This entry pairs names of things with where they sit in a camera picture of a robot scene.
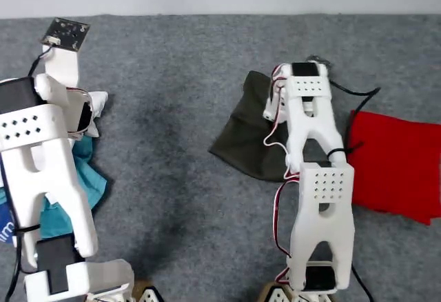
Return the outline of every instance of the gray carpet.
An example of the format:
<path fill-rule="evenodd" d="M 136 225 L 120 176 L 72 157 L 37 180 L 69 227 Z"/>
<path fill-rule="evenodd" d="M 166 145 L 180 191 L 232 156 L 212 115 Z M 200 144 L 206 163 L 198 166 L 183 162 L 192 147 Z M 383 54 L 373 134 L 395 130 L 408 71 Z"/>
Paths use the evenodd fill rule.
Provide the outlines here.
<path fill-rule="evenodd" d="M 207 152 L 249 70 L 319 54 L 338 82 L 382 86 L 367 110 L 441 123 L 441 16 L 88 17 L 82 86 L 107 90 L 93 165 L 110 185 L 95 214 L 96 260 L 123 258 L 166 301 L 255 301 L 283 269 L 271 240 L 277 184 L 237 172 Z M 50 19 L 0 21 L 0 78 L 25 74 Z M 340 130 L 360 99 L 334 90 Z M 283 197 L 288 246 L 296 187 Z M 354 263 L 377 301 L 435 301 L 441 221 L 353 209 Z M 0 291 L 14 250 L 0 243 Z M 353 279 L 339 301 L 367 301 Z M 20 284 L 13 301 L 24 301 Z"/>

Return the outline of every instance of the red cloth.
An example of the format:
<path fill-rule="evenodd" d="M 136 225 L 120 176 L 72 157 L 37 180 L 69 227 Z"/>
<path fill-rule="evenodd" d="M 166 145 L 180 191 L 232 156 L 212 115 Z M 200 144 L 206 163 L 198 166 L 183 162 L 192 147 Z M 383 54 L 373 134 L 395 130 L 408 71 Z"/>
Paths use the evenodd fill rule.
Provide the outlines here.
<path fill-rule="evenodd" d="M 441 217 L 441 125 L 360 112 L 352 126 L 353 203 L 430 225 Z"/>

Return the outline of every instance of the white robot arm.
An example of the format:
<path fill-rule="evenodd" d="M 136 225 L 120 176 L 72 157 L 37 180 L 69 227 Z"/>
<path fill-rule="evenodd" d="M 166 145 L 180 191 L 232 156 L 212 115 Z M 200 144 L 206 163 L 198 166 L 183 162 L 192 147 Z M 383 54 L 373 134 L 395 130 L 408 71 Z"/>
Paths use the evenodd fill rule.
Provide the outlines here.
<path fill-rule="evenodd" d="M 25 276 L 29 302 L 135 302 L 129 263 L 90 263 L 98 250 L 92 213 L 78 182 L 71 138 L 79 139 L 92 121 L 88 93 L 78 88 L 77 51 L 89 26 L 55 19 L 43 38 L 43 54 L 27 77 L 0 82 L 0 159 L 14 219 L 18 268 L 6 301 L 17 283 L 21 252 L 36 272 Z M 46 73 L 32 76 L 39 59 Z M 39 149 L 42 163 L 34 160 Z M 41 240 L 39 215 L 50 194 L 68 214 L 73 234 Z M 155 292 L 145 294 L 155 296 Z"/>
<path fill-rule="evenodd" d="M 351 208 L 354 170 L 347 163 L 336 129 L 326 66 L 316 61 L 281 64 L 274 69 L 271 82 L 263 116 L 274 121 L 275 128 L 287 122 L 285 178 L 299 179 L 300 184 L 298 214 L 283 274 L 296 292 L 295 301 L 301 301 L 300 293 L 309 301 L 327 301 L 328 294 L 349 285 L 355 232 Z M 307 139 L 317 140 L 329 155 L 328 162 L 304 161 Z M 322 241 L 329 243 L 332 261 L 310 261 Z"/>

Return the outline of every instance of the fabric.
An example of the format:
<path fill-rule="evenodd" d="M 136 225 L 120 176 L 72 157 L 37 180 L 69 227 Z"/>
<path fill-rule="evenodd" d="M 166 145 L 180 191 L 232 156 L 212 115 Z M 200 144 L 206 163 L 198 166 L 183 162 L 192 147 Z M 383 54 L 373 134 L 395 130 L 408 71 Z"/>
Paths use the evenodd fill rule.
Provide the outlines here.
<path fill-rule="evenodd" d="M 355 168 L 353 202 L 424 224 L 441 217 L 441 125 L 360 112 L 349 155 Z"/>
<path fill-rule="evenodd" d="M 250 71 L 243 85 L 243 96 L 227 125 L 209 151 L 251 177 L 266 181 L 283 181 L 285 152 L 280 147 L 266 147 L 263 139 L 273 123 L 262 117 L 268 97 L 270 79 Z M 272 139 L 287 140 L 287 124 L 280 124 Z"/>
<path fill-rule="evenodd" d="M 107 181 L 88 164 L 93 153 L 92 138 L 84 136 L 81 141 L 75 142 L 72 153 L 79 183 L 85 190 L 90 208 L 92 209 L 103 196 L 107 184 Z M 0 189 L 0 196 L 1 200 L 3 200 L 3 204 L 0 205 L 0 229 L 10 228 L 11 219 L 7 211 L 8 207 L 4 203 L 6 198 L 4 197 L 3 188 Z M 47 198 L 43 199 L 40 225 L 41 237 L 44 239 L 71 233 L 72 231 L 69 216 L 58 203 L 51 204 Z M 0 236 L 0 241 L 2 240 L 11 242 L 10 239 L 2 239 Z"/>
<path fill-rule="evenodd" d="M 90 92 L 90 98 L 92 99 L 92 106 L 94 107 L 94 119 L 101 117 L 101 113 L 104 109 L 104 105 L 109 99 L 109 94 L 107 92 Z M 96 127 L 95 121 L 89 126 L 88 130 L 85 132 L 85 135 L 89 137 L 98 138 L 99 132 Z"/>

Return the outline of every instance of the teal cloth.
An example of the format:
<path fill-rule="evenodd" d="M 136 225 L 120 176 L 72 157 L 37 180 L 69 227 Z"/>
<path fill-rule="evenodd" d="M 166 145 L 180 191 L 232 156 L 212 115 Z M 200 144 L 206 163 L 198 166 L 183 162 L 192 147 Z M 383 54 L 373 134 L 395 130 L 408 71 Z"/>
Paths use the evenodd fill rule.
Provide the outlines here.
<path fill-rule="evenodd" d="M 105 192 L 107 181 L 89 165 L 92 158 L 93 146 L 91 137 L 83 137 L 76 141 L 72 149 L 78 180 L 88 195 L 89 206 L 97 205 Z M 3 188 L 0 188 L 0 205 L 6 202 Z M 72 232 L 69 216 L 58 203 L 50 204 L 44 198 L 40 217 L 41 237 L 43 239 Z"/>

